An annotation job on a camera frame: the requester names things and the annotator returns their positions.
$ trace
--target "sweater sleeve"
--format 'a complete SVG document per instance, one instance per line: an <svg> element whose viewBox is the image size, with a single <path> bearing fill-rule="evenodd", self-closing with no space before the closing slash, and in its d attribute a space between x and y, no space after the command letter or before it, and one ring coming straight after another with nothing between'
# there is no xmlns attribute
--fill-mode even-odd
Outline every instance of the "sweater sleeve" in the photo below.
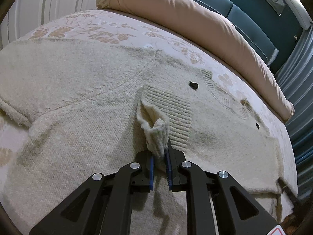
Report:
<svg viewBox="0 0 313 235"><path fill-rule="evenodd" d="M151 59L151 51L134 49L77 39L13 42L0 52L0 108L29 127L48 111L130 80Z"/></svg>

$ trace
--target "bed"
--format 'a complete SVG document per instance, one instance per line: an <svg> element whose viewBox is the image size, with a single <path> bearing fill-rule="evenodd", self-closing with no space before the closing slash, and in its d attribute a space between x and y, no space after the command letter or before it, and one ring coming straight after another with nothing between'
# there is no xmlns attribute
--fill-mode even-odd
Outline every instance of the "bed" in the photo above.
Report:
<svg viewBox="0 0 313 235"><path fill-rule="evenodd" d="M65 16L49 22L28 33L20 40L34 38L87 39L114 45L161 49L191 66L209 69L212 79L237 99L247 99L268 127L270 135L279 141L284 166L284 179L296 192L296 170L292 146L286 128L268 104L253 90L235 70L208 51L182 36L148 20L113 10L89 10ZM10 162L26 142L26 128L18 126L5 113L0 116L0 169L1 189L4 186ZM264 206L276 215L276 195L255 195ZM292 206L281 197L283 219L290 214Z"/></svg>

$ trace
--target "wall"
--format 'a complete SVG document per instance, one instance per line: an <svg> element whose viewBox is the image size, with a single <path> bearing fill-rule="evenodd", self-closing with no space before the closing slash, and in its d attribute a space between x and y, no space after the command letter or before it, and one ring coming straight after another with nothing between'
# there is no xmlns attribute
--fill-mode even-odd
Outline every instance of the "wall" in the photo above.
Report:
<svg viewBox="0 0 313 235"><path fill-rule="evenodd" d="M278 16L266 0L231 1L264 31L279 50L277 58L271 64L273 72L277 72L295 48L294 36L299 38L303 30L295 15L286 5L281 16Z"/></svg>

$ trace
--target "cream knit sweater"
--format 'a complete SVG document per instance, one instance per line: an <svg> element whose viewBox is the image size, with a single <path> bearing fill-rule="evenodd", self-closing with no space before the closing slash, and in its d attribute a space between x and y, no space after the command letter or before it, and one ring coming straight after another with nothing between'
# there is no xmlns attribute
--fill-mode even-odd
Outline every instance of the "cream knit sweater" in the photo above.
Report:
<svg viewBox="0 0 313 235"><path fill-rule="evenodd" d="M209 71L161 50L69 39L17 41L0 61L0 108L29 127L2 193L24 234L91 174L131 162L153 126L204 170L225 169L251 193L278 193L276 140ZM162 149L147 141L160 169L154 191L134 195L131 234L187 234L185 194L168 190Z"/></svg>

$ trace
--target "pink pillow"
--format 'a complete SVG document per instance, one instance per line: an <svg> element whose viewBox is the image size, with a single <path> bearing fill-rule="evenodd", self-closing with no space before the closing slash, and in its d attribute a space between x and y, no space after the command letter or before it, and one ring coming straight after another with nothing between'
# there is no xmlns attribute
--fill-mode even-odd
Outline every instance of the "pink pillow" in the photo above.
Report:
<svg viewBox="0 0 313 235"><path fill-rule="evenodd" d="M193 0L96 0L114 9L162 25L210 51L239 72L287 121L294 114L266 64L231 22Z"/></svg>

